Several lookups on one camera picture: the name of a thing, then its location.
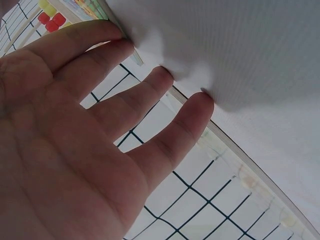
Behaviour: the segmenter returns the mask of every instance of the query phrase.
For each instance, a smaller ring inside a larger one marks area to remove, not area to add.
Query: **finger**
[[[127,154],[143,171],[152,192],[196,144],[214,111],[205,93],[193,95],[158,135]]]
[[[121,31],[110,21],[93,20],[62,28],[22,49],[40,56],[51,71],[55,72],[90,47],[121,38]]]
[[[110,41],[85,52],[54,76],[81,102],[117,65],[134,52],[128,40]]]
[[[172,86],[174,79],[163,67],[156,67],[146,79],[89,109],[113,142],[136,126]]]

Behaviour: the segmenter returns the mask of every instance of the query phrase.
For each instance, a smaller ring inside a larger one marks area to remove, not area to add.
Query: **skin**
[[[127,153],[114,146],[173,84],[157,67],[139,85],[81,107],[133,53],[121,38],[108,21],[83,22],[0,59],[1,238],[120,240],[204,131],[214,102],[197,93],[147,143]]]

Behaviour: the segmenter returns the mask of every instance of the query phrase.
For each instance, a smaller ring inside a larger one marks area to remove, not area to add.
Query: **black grid line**
[[[37,6],[37,0],[22,0],[20,1],[15,7],[14,7],[14,10],[7,16],[3,17],[2,18],[2,21],[4,23],[3,26],[1,26],[1,30],[3,28],[2,31],[5,31],[5,34],[2,36],[2,38],[0,39],[0,43],[1,43],[1,46],[0,46],[0,51],[6,46],[6,43],[10,42],[11,39],[12,39],[12,35],[10,34],[15,32],[15,30],[20,26],[20,24],[22,22],[24,22],[25,20],[28,19],[28,14],[31,13],[32,11],[34,11],[35,7]],[[19,14],[19,17],[22,15],[23,16],[23,19],[19,20],[19,18],[17,17],[16,19],[13,19],[13,17],[17,14],[17,13],[20,13]],[[32,28],[34,28],[34,24],[33,24],[33,21],[37,18],[38,16],[34,17],[33,19],[30,19],[29,20],[29,24],[23,29],[22,32],[26,31],[27,28],[29,26],[31,26]],[[37,30],[35,31],[39,37],[41,37],[41,33]],[[15,50],[16,49],[16,46],[15,46],[15,43],[12,44],[12,47],[13,49]],[[125,75],[125,77],[123,77],[122,79],[119,79],[119,81],[113,85],[110,89],[106,90],[106,93],[102,96],[102,97],[97,97],[93,92],[91,92],[91,96],[95,99],[96,103],[99,103],[100,101],[102,101],[103,98],[105,98],[108,94],[110,94],[110,92],[112,90],[114,90],[115,88],[117,88],[119,86],[119,84],[125,84],[126,83],[126,78],[128,76],[132,76],[134,77],[135,79],[137,79],[138,81],[140,81],[138,78],[135,77],[134,74],[132,74],[130,72],[130,70],[123,64],[120,64],[119,67],[123,68],[127,74]],[[154,107],[152,107],[152,109],[146,114],[146,116],[144,118],[147,118],[148,115],[150,114],[151,111],[154,110]],[[128,137],[129,136],[132,136],[134,137],[135,139],[137,139],[141,144],[144,144],[144,141],[142,140],[141,137],[139,137],[139,134],[137,134],[135,132],[137,126],[135,126],[134,128],[132,128],[124,137],[123,139],[120,141],[120,143],[117,145],[118,147],[120,147],[122,144],[124,144],[124,142],[126,142],[128,140]],[[274,233],[279,227],[280,227],[280,223],[277,222],[276,224],[276,227],[274,227],[273,229],[270,230],[270,232],[268,232],[268,234],[262,238],[262,239],[256,239],[254,238],[253,236],[251,236],[248,232],[253,229],[255,227],[255,225],[261,221],[261,219],[263,218],[263,216],[268,212],[270,211],[270,207],[268,207],[267,209],[265,209],[257,219],[254,220],[254,222],[250,225],[250,227],[248,229],[243,229],[241,228],[234,220],[232,220],[232,215],[234,213],[236,213],[238,211],[239,208],[241,208],[241,206],[250,198],[252,197],[252,193],[248,194],[242,201],[241,203],[239,203],[234,209],[233,211],[230,213],[230,214],[226,214],[224,213],[219,207],[217,207],[215,204],[213,204],[213,200],[219,196],[219,195],[223,195],[224,193],[224,189],[232,182],[235,180],[235,176],[230,176],[230,179],[225,182],[220,188],[219,190],[214,193],[214,195],[211,197],[211,198],[206,198],[201,192],[199,192],[197,189],[194,188],[194,184],[205,174],[207,173],[207,171],[210,169],[210,168],[216,168],[216,164],[215,162],[217,162],[218,160],[220,161],[222,158],[223,158],[223,153],[219,154],[217,152],[218,156],[215,158],[215,159],[212,159],[208,164],[207,166],[201,171],[201,173],[195,178],[195,180],[192,181],[191,184],[188,184],[184,179],[183,177],[181,177],[176,171],[173,171],[173,175],[186,187],[186,189],[172,202],[170,203],[169,207],[167,207],[160,215],[156,215],[148,206],[144,206],[144,209],[154,218],[153,221],[151,221],[151,223],[145,227],[144,229],[142,229],[135,237],[131,238],[131,239],[128,239],[128,238],[123,238],[124,240],[134,240],[134,239],[137,239],[139,236],[141,236],[141,234],[143,234],[143,232],[145,232],[146,230],[148,230],[149,228],[151,228],[157,221],[161,221],[163,223],[165,223],[166,225],[168,225],[171,229],[172,229],[172,233],[164,238],[166,240],[169,240],[172,236],[174,236],[175,234],[179,234],[182,238],[188,240],[188,236],[186,236],[185,234],[183,234],[181,232],[181,229],[186,226],[190,221],[192,221],[192,219],[194,219],[205,207],[207,206],[210,206],[212,207],[213,209],[215,209],[219,214],[221,214],[223,217],[224,217],[224,220],[222,222],[220,222],[214,229],[212,229],[204,238],[203,240],[205,239],[208,239],[210,238],[211,236],[214,235],[214,233],[220,229],[222,227],[222,225],[224,223],[226,223],[227,221],[229,221],[233,226],[235,226],[238,230],[241,231],[241,236],[237,239],[237,240],[241,240],[244,236],[247,236],[248,238],[250,238],[251,240],[268,240],[270,238],[270,236],[272,236],[272,233]],[[186,221],[184,221],[184,223],[179,226],[179,227],[176,227],[174,226],[170,221],[166,220],[164,218],[164,215],[166,213],[168,213],[168,211],[170,211],[175,205],[177,205],[179,203],[179,200],[181,200],[181,198],[183,196],[186,195],[186,193],[188,191],[192,191],[194,193],[197,194],[197,196],[201,197],[201,199],[203,199],[205,201],[205,204],[203,204],[194,214],[192,214],[192,216],[190,216]],[[292,235],[288,238],[288,239],[283,239],[283,240],[290,240],[292,237],[294,236],[294,233],[292,233]]]

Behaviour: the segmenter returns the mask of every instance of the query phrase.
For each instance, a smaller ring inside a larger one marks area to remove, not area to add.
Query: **white surface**
[[[214,122],[320,230],[319,2],[107,2],[144,74],[162,64],[187,96],[206,88]]]

